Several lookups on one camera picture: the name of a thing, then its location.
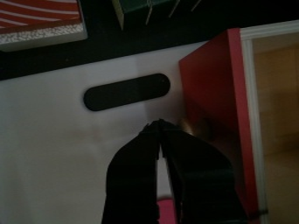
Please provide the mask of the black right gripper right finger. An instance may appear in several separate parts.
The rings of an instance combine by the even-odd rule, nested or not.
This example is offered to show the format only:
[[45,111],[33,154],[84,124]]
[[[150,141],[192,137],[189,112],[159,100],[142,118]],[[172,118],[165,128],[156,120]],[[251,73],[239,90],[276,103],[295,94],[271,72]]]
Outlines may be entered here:
[[177,224],[248,224],[227,157],[169,122],[159,128]]

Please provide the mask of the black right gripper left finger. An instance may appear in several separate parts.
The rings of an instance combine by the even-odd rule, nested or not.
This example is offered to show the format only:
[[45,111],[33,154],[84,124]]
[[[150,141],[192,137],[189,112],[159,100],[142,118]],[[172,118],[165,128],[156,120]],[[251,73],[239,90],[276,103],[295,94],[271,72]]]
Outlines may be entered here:
[[118,149],[109,162],[101,224],[159,224],[159,133],[159,123],[146,124],[137,136]]

